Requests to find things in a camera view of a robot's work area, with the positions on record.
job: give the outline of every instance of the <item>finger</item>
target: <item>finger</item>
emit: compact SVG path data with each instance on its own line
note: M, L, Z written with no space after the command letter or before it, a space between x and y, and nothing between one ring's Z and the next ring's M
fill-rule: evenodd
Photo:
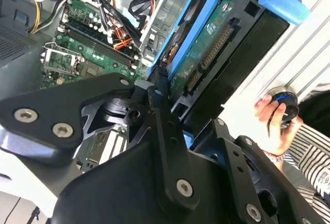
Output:
M278 107L277 101L273 101L272 103L267 105L264 108L264 110L262 111L262 113L260 114L259 121L267 124L270 117L272 116L272 114L274 113L274 111L276 110L277 107Z
M295 117L291 120L289 126L284 130L284 136L287 141L293 141L295 135L297 134L299 128L304 124L300 117Z
M254 106L254 115L256 117L259 117L265 107L269 105L269 103L272 101L272 96L271 95L266 95L263 100L259 101L255 106Z
M280 135L281 122L286 108L286 105L282 103L274 112L272 120L269 123L269 136L278 137Z

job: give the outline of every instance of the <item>person's hand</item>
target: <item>person's hand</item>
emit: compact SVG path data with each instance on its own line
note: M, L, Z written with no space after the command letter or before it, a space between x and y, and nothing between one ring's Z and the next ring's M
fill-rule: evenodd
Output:
M255 116L258 118L262 129L257 143L263 151L281 156L290 147L294 136L303 124L303 120L296 117L291 120L287 128L281 129L286 106L284 103L278 105L277 101L271 103L271 100L272 96L267 95L254 107Z

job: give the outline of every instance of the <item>ram slot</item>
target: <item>ram slot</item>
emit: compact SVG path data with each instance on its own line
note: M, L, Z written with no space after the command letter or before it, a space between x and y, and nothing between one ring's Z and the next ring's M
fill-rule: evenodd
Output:
M77 29L77 27L74 26L72 22L69 24L66 24L67 26L67 35L74 39L75 41L78 41L84 45L87 45L88 47L94 49L95 51L99 52L100 54L103 54L104 56L107 56L113 60L116 60L117 62L125 65L130 66L133 59L115 49L113 49L111 46L104 44L103 42L98 41L96 38L93 38L92 36L89 36L86 33L81 32Z

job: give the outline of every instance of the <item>motherboard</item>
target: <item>motherboard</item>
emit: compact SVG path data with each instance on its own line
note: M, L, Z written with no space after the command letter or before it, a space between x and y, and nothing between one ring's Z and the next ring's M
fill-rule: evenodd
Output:
M68 0L54 41L45 45L42 54L43 88L113 72L133 82L146 79L147 66L140 62L140 52L132 43L115 49L122 40L115 32L109 39L96 8Z

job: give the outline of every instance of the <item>white wire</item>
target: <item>white wire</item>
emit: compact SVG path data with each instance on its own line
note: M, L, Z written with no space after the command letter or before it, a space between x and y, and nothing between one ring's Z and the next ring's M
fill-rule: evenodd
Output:
M36 31L34 31L33 33L36 33L38 31L40 31L41 29L44 29L45 27L48 27L56 18L56 16L58 15L59 11L61 10L62 8L62 5L66 3L67 0L63 0L62 2L60 2L60 4L58 5L57 9L56 9L56 12L55 12L55 15L54 17L48 22L46 23L45 25L43 25L42 27L39 27Z

